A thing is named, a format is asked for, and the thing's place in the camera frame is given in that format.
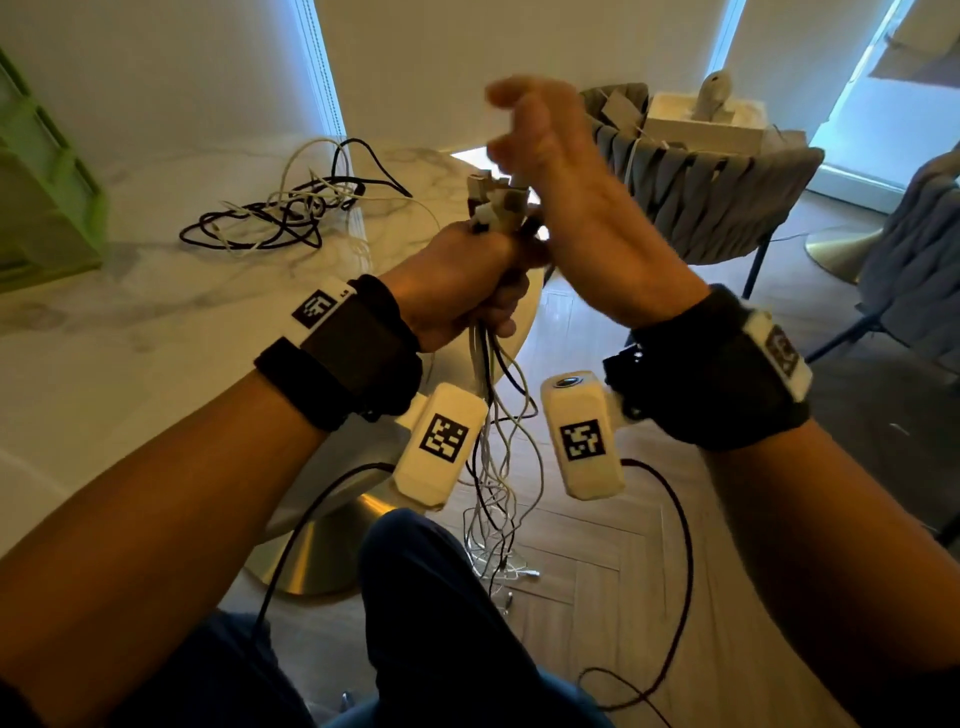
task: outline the person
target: person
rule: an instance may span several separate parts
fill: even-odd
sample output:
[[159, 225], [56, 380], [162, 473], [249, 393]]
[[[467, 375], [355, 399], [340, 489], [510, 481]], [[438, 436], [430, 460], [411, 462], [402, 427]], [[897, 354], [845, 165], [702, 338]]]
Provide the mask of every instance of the person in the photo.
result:
[[[631, 329], [706, 299], [608, 172], [569, 85], [513, 77], [487, 96], [512, 113], [490, 157], [532, 182], [550, 240], [453, 225], [383, 274], [424, 351], [473, 320], [511, 335], [527, 283], [505, 274], [547, 259]], [[244, 646], [249, 623], [215, 610], [326, 436], [253, 372], [47, 517], [0, 561], [4, 724], [309, 725], [266, 644]], [[757, 592], [840, 703], [863, 725], [947, 720], [960, 690], [953, 559], [812, 419], [704, 456]], [[382, 519], [360, 582], [377, 725], [609, 725], [538, 674], [429, 522]]]

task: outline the gray woven chair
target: gray woven chair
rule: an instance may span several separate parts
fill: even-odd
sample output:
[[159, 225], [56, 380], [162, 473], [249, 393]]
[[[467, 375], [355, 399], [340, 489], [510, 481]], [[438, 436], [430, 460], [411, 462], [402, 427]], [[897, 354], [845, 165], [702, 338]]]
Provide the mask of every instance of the gray woven chair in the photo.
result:
[[813, 362], [869, 331], [960, 374], [960, 151], [925, 164], [883, 226], [858, 284], [863, 318], [812, 353]]
[[748, 157], [663, 149], [619, 133], [600, 119], [606, 95], [622, 91], [644, 115], [645, 84], [592, 88], [581, 95], [593, 138], [651, 222], [691, 265], [720, 263], [757, 251], [743, 298], [754, 290], [774, 231], [824, 160], [822, 149], [788, 149]]

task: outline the cable bundle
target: cable bundle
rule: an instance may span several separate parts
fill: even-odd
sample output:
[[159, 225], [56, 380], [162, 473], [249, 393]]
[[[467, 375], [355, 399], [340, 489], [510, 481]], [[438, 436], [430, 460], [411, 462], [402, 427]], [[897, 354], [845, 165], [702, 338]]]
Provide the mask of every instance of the cable bundle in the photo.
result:
[[[315, 144], [327, 143], [336, 147], [330, 174], [317, 177], [310, 172], [310, 181], [287, 189], [287, 177], [297, 158]], [[386, 176], [386, 180], [372, 180], [354, 177], [349, 173], [347, 146], [359, 144], [366, 149], [376, 166]], [[338, 174], [337, 165], [342, 162], [343, 172]], [[212, 250], [226, 250], [246, 255], [254, 250], [276, 250], [302, 243], [319, 250], [324, 239], [320, 233], [320, 222], [330, 210], [350, 212], [357, 200], [395, 200], [393, 197], [372, 197], [367, 194], [370, 185], [386, 186], [401, 194], [410, 202], [420, 205], [437, 221], [433, 212], [400, 184], [380, 163], [371, 146], [363, 139], [351, 137], [343, 142], [328, 136], [311, 139], [301, 145], [287, 160], [280, 177], [280, 187], [271, 193], [266, 201], [235, 205], [224, 202], [226, 210], [205, 212], [193, 225], [180, 231], [180, 240], [188, 245], [196, 245]], [[194, 237], [197, 232], [203, 238]]]
[[[468, 461], [467, 471], [471, 481], [460, 481], [472, 485], [477, 496], [476, 503], [463, 514], [464, 549], [474, 572], [481, 581], [486, 582], [488, 594], [494, 598], [506, 582], [514, 581], [521, 575], [540, 576], [538, 571], [529, 569], [526, 562], [513, 552], [516, 531], [543, 497], [543, 458], [536, 440], [521, 423], [521, 420], [536, 417], [539, 410], [530, 396], [523, 371], [510, 355], [500, 348], [496, 337], [483, 324], [475, 324], [470, 328], [469, 342], [477, 381], [481, 383], [483, 396], [491, 409]], [[523, 407], [518, 415], [507, 408], [493, 388], [494, 358], [507, 380], [524, 397]], [[511, 366], [516, 366], [520, 382], [510, 374]], [[516, 493], [508, 482], [511, 450], [518, 432], [522, 432], [533, 445], [540, 468], [540, 489], [537, 497], [521, 513], [518, 513]], [[499, 438], [505, 449], [499, 459], [491, 448], [492, 437]], [[510, 598], [511, 595], [508, 594], [506, 599], [495, 599], [494, 602], [505, 612], [510, 606]]]

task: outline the person's left hand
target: person's left hand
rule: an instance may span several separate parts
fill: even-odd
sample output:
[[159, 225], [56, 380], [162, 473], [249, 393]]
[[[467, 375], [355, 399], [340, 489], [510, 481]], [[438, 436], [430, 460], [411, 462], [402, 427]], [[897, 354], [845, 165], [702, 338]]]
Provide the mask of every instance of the person's left hand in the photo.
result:
[[474, 321], [483, 321], [501, 338], [513, 336], [511, 317], [530, 285], [526, 272], [546, 262], [539, 240], [476, 234], [463, 222], [446, 226], [380, 280], [394, 294], [421, 348], [435, 352]]

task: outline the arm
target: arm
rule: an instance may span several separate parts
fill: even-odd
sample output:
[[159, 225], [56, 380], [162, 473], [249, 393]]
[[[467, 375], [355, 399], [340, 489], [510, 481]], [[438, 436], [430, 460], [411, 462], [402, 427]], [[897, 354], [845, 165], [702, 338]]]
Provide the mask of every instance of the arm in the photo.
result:
[[[630, 328], [707, 294], [607, 171], [574, 89], [514, 77], [488, 151], [540, 194], [551, 254], [577, 292]], [[895, 678], [960, 665], [960, 567], [814, 422], [706, 453], [771, 616], [846, 707]]]
[[[434, 351], [472, 318], [511, 335], [527, 280], [499, 282], [538, 256], [456, 225], [381, 279]], [[0, 560], [0, 678], [50, 725], [102, 719], [217, 606], [325, 438], [254, 372], [94, 479]]]

